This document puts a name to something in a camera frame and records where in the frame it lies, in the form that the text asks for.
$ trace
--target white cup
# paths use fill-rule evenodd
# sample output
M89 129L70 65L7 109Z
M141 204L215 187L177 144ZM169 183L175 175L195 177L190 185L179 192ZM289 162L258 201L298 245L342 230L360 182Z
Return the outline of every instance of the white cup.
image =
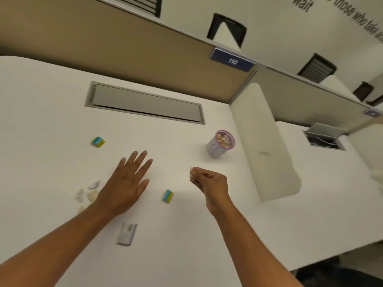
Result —
M219 158L223 153L234 148L234 137L225 130L219 130L213 139L206 145L206 151L213 158Z

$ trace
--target hand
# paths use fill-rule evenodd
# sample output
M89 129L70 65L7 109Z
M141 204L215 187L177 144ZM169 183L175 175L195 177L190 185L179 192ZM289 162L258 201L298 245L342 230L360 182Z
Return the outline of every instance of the hand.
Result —
M225 175L199 167L193 167L190 175L193 177L190 178L191 183L204 193L211 214L216 215L232 205Z
M94 202L94 205L106 211L112 217L116 217L131 208L149 184L149 179L142 182L141 179L151 166L153 159L146 161L138 170L147 151L142 152L135 161L137 154L137 151L134 151L126 163L125 158L121 159L111 178L109 178Z

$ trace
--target purple cup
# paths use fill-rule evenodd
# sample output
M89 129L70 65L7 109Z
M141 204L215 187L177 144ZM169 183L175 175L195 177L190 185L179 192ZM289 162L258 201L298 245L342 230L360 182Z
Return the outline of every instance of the purple cup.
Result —
M227 136L227 139L230 142L230 147L222 146L218 142L217 134L220 134L222 137ZM234 140L234 137L228 131L219 130L216 132L213 139L206 145L206 151L213 158L219 158L227 150L233 149L235 145L236 145L236 141Z

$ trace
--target blue and yellow box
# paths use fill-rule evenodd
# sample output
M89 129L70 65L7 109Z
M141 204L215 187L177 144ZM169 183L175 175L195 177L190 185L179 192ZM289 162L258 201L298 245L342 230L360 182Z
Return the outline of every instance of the blue and yellow box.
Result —
M165 194L164 194L164 197L162 198L162 200L166 203L170 203L170 201L172 200L172 197L173 197L173 192L170 191L169 189L166 190Z
M92 140L92 144L100 148L105 143L104 139L101 137L96 137Z

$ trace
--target wire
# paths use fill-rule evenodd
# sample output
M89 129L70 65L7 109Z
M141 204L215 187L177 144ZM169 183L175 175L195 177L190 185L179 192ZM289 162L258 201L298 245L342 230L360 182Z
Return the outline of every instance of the wire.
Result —
M317 137L317 136L312 136L312 137L317 138L318 140L320 140L320 141L322 141L322 142L324 142L324 143L326 143L326 144L329 144L329 145L336 145L336 143L329 143L329 142L327 142L327 141L325 141L325 140L323 140L323 139L321 139L321 138L319 138L319 137Z

